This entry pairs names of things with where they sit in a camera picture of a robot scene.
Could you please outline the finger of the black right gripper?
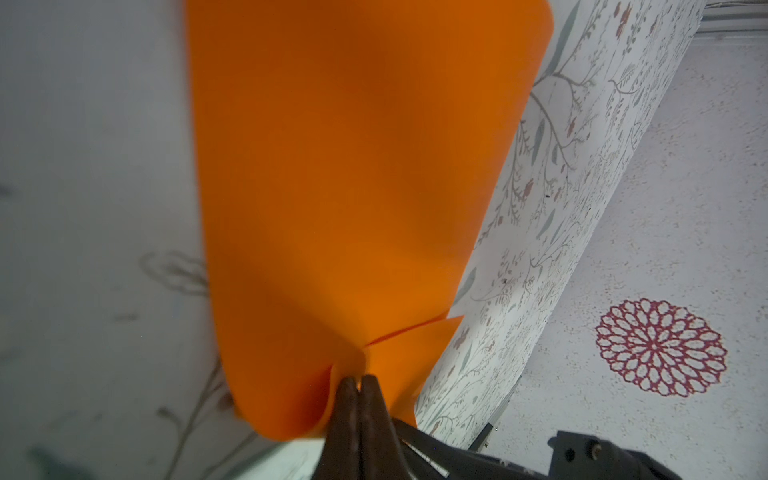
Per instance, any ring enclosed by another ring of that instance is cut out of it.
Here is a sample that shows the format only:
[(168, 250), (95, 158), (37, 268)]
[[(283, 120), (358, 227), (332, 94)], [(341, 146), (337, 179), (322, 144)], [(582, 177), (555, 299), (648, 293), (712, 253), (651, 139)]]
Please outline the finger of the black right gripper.
[(444, 444), (399, 419), (393, 426), (414, 479), (540, 478), (538, 472), (519, 465)]

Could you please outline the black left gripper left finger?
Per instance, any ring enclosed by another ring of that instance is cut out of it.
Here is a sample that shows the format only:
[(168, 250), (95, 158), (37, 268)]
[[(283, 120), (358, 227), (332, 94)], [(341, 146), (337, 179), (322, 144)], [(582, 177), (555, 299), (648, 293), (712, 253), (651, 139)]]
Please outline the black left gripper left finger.
[(359, 390), (354, 377), (338, 385), (324, 447), (312, 480), (360, 478)]

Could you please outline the orange square paper sheet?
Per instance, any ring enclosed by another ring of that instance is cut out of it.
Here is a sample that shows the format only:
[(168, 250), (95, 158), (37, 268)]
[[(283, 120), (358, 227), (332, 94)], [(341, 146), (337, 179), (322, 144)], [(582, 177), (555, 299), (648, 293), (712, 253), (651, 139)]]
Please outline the orange square paper sheet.
[(545, 1), (189, 1), (209, 291), (240, 415), (323, 433), (341, 379), (414, 403), (553, 32)]

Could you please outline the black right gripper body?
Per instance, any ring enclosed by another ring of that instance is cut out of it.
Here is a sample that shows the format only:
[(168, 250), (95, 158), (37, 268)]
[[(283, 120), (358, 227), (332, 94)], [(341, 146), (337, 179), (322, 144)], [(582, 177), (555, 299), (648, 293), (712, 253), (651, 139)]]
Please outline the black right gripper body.
[(591, 435), (558, 431), (548, 445), (553, 450), (549, 479), (681, 480), (649, 455)]

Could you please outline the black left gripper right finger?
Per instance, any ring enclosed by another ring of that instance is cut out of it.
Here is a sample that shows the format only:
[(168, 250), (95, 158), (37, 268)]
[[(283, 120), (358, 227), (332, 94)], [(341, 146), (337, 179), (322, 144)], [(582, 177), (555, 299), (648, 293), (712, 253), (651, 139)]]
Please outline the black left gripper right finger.
[(361, 479), (409, 480), (400, 442), (379, 381), (373, 375), (361, 379), (358, 421)]

